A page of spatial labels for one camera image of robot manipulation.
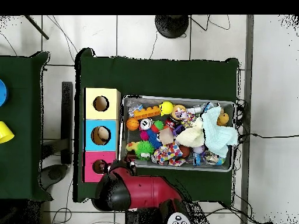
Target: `dark green tablecloth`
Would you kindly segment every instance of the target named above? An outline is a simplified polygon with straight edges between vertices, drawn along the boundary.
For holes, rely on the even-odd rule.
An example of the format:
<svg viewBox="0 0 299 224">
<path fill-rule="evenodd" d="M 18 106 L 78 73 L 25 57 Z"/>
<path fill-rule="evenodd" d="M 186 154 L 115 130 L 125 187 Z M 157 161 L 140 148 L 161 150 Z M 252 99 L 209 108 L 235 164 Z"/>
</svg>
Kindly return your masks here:
<svg viewBox="0 0 299 224">
<path fill-rule="evenodd" d="M 0 144 L 0 199 L 50 200 L 39 185 L 41 158 L 41 76 L 49 54 L 0 56 L 0 79 L 8 101 L 0 107 L 3 121 L 15 137 Z"/>
<path fill-rule="evenodd" d="M 83 88 L 116 88 L 123 95 L 180 97 L 190 99 L 226 100 L 237 98 L 237 69 L 235 58 L 218 61 L 142 60 L 123 57 L 94 57 L 89 48 L 76 57 L 75 146 L 76 160 L 74 200 L 93 198 L 96 183 L 82 182 L 83 144 Z M 180 171 L 168 169 L 142 169 L 139 174 L 165 176 L 193 201 L 222 201 L 231 205 L 232 171 Z"/>
</svg>

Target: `light blue cloth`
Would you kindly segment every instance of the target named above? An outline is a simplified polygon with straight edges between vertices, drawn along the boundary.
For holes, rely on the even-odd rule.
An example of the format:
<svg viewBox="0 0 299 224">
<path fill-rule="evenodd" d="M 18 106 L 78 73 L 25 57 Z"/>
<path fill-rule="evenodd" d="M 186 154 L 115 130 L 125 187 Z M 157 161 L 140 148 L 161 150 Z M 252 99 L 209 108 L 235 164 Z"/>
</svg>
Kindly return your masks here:
<svg viewBox="0 0 299 224">
<path fill-rule="evenodd" d="M 203 129 L 206 135 L 205 146 L 212 153 L 226 158 L 227 145 L 236 145 L 238 141 L 237 130 L 232 127 L 218 126 L 217 119 L 220 115 L 221 107 L 214 107 L 207 110 L 201 116 L 203 119 Z"/>
</svg>

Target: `circular hole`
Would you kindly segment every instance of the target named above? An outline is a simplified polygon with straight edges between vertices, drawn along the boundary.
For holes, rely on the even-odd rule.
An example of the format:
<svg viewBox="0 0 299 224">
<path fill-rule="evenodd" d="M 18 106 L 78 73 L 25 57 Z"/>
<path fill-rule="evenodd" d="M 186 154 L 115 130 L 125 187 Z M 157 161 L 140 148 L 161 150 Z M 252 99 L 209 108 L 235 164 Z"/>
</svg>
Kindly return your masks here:
<svg viewBox="0 0 299 224">
<path fill-rule="evenodd" d="M 95 173 L 102 174 L 106 165 L 107 163 L 104 160 L 96 160 L 92 165 L 92 169 Z"/>
<path fill-rule="evenodd" d="M 106 111 L 108 109 L 108 107 L 109 107 L 109 101 L 104 96 L 98 96 L 93 101 L 93 107 L 97 111 Z"/>
<path fill-rule="evenodd" d="M 97 145 L 105 145 L 111 139 L 111 132 L 104 126 L 98 126 L 91 132 L 91 140 Z"/>
</svg>

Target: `orange ball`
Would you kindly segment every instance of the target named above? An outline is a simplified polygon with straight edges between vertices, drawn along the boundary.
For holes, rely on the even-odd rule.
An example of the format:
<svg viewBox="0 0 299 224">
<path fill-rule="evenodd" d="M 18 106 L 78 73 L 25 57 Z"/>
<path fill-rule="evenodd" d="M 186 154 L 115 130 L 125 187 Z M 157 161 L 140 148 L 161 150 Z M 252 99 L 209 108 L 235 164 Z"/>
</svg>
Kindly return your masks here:
<svg viewBox="0 0 299 224">
<path fill-rule="evenodd" d="M 138 120 L 136 120 L 135 118 L 129 118 L 127 120 L 127 124 L 126 124 L 127 128 L 130 130 L 130 131 L 135 131 L 138 129 L 139 127 L 139 122 Z"/>
</svg>

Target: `metal tray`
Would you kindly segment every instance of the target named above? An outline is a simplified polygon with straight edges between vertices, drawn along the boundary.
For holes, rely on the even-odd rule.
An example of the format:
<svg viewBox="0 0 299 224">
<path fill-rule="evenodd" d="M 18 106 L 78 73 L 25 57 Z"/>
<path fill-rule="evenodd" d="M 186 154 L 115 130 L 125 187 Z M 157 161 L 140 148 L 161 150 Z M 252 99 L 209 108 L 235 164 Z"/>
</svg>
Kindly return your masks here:
<svg viewBox="0 0 299 224">
<path fill-rule="evenodd" d="M 124 96 L 122 99 L 122 109 L 123 109 L 123 121 L 120 124 L 120 144 L 119 144 L 119 160 L 126 155 L 126 145 L 129 142 L 138 142 L 141 140 L 139 130 L 129 131 L 126 127 L 126 121 L 128 119 L 128 111 L 126 103 L 128 100 L 134 100 L 143 105 L 144 108 L 159 106 L 164 101 L 169 101 L 173 104 L 181 104 L 186 108 L 190 108 L 196 105 L 201 105 L 207 102 L 219 103 L 224 111 L 229 115 L 230 120 L 227 126 L 234 127 L 233 119 L 236 116 L 235 104 L 230 101 L 216 101 L 216 100 L 196 100 L 196 99 L 181 99 L 181 98 L 169 98 L 169 97 L 154 97 L 154 96 Z M 165 121 L 169 115 L 155 116 L 152 117 L 154 121 L 161 120 Z M 227 158 L 222 165 L 204 165 L 204 166 L 193 166 L 191 163 L 184 163 L 179 167 L 171 165 L 160 165 L 152 163 L 149 161 L 135 160 L 137 167 L 155 168 L 155 169 L 175 169 L 175 170 L 197 170 L 197 171 L 210 171 L 210 172 L 228 172 L 233 166 L 233 155 L 234 149 L 232 146 L 228 146 Z"/>
</svg>

